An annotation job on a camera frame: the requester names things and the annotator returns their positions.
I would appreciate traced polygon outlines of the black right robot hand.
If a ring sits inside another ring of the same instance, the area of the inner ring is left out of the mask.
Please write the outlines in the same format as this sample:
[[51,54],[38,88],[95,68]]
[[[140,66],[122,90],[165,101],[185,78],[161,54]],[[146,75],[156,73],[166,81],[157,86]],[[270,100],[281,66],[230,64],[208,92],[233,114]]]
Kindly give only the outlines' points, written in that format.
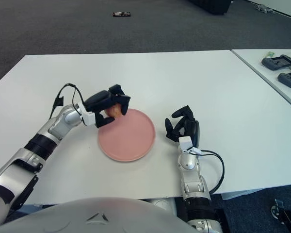
[[180,137],[189,136],[193,147],[197,148],[199,145],[199,122],[195,119],[190,107],[186,105],[176,110],[171,117],[181,117],[181,119],[175,127],[172,126],[168,118],[165,119],[166,137],[174,142],[179,142]]

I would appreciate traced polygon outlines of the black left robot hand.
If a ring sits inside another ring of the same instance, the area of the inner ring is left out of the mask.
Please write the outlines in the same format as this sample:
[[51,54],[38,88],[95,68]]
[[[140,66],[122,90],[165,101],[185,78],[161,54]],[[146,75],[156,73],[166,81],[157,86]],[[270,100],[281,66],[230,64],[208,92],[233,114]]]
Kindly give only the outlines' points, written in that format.
[[108,91],[100,91],[88,98],[84,103],[79,104],[81,118],[86,126],[95,124],[97,128],[100,128],[115,120],[114,116],[104,118],[100,113],[101,111],[120,104],[120,113],[125,115],[129,107],[129,101],[130,97],[125,95],[121,86],[115,84]]

